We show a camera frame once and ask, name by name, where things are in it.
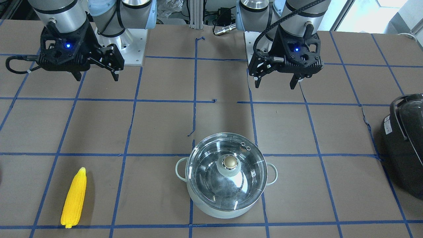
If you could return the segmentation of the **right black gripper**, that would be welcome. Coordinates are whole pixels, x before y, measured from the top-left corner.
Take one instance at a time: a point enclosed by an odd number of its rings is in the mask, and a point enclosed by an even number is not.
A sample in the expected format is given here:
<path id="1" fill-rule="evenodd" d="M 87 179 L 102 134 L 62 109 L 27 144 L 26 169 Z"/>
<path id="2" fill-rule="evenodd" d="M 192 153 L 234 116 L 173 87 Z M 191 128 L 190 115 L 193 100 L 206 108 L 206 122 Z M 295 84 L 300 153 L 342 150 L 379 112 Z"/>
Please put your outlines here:
<path id="1" fill-rule="evenodd" d="M 125 60 L 117 45 L 102 47 L 88 19 L 69 33 L 60 33 L 57 26 L 50 20 L 41 32 L 38 66 L 47 71 L 70 72 L 80 82 L 81 72 L 95 64 L 110 71 L 113 80 L 118 82 Z"/>

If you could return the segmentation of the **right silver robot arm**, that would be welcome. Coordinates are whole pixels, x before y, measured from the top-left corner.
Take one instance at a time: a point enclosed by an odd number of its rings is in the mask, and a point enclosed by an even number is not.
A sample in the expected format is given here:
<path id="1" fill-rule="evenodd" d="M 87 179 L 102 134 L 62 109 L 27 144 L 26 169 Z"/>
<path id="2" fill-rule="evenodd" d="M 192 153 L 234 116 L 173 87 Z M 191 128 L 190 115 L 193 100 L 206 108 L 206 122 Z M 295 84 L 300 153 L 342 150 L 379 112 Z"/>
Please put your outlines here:
<path id="1" fill-rule="evenodd" d="M 44 23 L 39 56 L 28 56 L 50 72 L 80 81 L 91 65 L 118 74 L 142 66 L 147 33 L 157 22 L 155 0 L 30 0 Z"/>

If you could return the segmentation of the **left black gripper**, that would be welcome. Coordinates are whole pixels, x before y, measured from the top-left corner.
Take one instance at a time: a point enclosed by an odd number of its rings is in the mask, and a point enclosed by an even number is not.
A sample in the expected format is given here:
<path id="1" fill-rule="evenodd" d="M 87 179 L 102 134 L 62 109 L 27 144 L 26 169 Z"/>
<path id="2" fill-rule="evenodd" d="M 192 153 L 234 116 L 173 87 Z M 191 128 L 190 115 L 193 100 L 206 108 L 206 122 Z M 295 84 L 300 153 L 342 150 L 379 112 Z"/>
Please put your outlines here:
<path id="1" fill-rule="evenodd" d="M 267 53 L 262 50 L 253 53 L 248 71 L 255 79 L 255 88 L 259 88 L 265 75 L 276 71 L 293 73 L 290 89 L 294 90 L 304 77 L 311 77 L 323 69 L 319 36 L 314 33 L 313 24 L 304 26 L 305 32 L 294 36 L 279 25 L 271 49 Z"/>

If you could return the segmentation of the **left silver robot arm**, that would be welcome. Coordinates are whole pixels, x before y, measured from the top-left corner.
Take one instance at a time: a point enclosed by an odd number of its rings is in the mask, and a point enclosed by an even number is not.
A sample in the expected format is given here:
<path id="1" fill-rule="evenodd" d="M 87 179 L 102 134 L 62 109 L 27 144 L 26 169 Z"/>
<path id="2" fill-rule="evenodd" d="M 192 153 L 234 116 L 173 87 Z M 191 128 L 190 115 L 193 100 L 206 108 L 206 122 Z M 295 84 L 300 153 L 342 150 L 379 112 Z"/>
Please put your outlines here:
<path id="1" fill-rule="evenodd" d="M 290 88 L 323 69 L 317 30 L 329 0 L 238 0 L 236 26 L 258 32 L 252 41 L 248 73 L 255 87 L 272 72 L 291 73 Z"/>

